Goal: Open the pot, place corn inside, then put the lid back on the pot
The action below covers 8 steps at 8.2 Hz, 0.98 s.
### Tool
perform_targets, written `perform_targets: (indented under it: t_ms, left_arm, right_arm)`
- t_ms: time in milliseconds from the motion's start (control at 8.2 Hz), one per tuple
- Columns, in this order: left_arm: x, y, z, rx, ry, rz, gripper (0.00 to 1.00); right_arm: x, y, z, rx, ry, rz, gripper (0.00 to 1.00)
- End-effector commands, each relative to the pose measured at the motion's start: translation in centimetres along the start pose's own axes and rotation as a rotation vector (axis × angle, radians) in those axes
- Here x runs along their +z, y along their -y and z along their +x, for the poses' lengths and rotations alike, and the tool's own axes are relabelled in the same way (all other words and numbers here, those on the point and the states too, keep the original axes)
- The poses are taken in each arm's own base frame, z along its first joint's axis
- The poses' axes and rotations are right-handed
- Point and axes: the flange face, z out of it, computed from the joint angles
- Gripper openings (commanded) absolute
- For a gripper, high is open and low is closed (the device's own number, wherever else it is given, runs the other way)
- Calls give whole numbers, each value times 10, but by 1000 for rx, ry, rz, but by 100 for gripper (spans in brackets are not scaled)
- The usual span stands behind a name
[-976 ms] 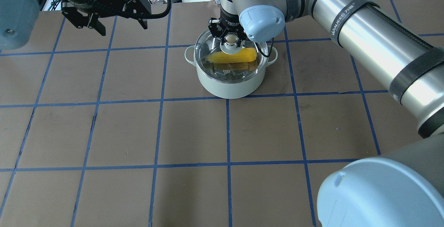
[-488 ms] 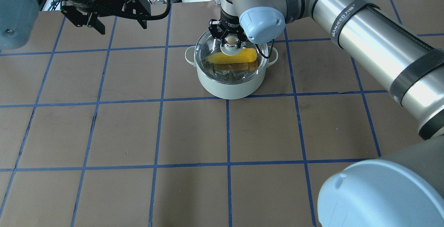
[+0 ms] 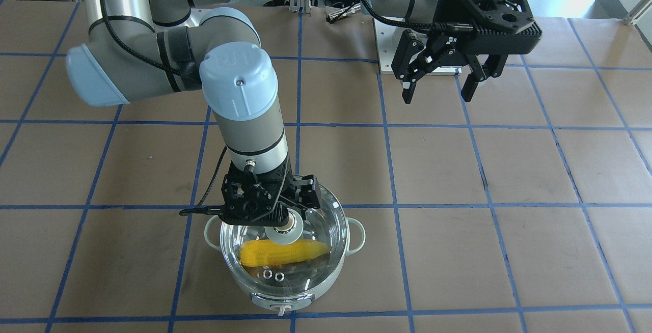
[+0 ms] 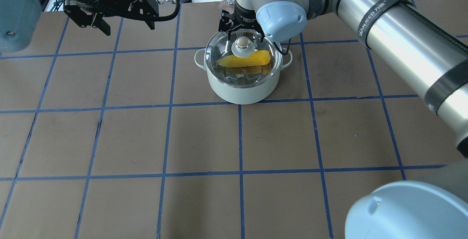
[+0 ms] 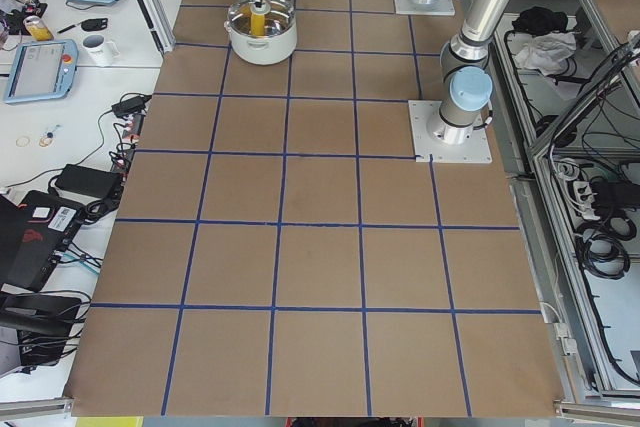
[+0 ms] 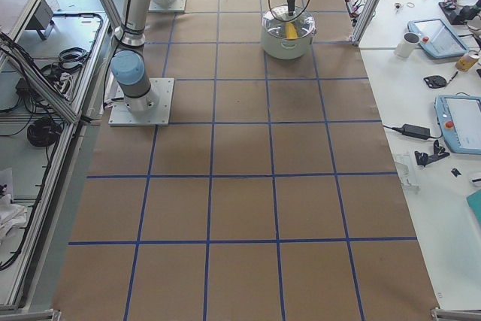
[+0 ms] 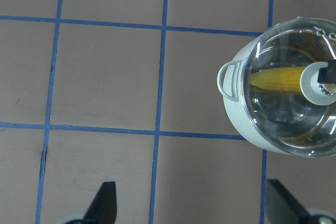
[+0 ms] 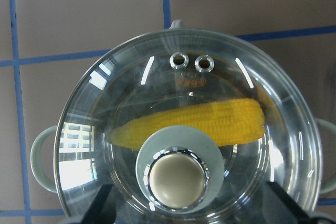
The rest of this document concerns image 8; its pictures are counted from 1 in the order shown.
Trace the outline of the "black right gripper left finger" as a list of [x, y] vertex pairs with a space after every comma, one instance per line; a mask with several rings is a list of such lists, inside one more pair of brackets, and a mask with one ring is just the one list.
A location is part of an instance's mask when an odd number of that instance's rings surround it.
[[114, 223], [115, 206], [109, 203], [109, 195], [113, 185], [102, 185], [94, 200], [80, 220], [80, 223]]

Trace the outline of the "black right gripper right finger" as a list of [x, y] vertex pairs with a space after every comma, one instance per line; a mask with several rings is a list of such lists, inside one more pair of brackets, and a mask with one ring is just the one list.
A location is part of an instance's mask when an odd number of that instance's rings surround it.
[[277, 182], [265, 182], [264, 219], [266, 223], [335, 223], [326, 214], [303, 210]]

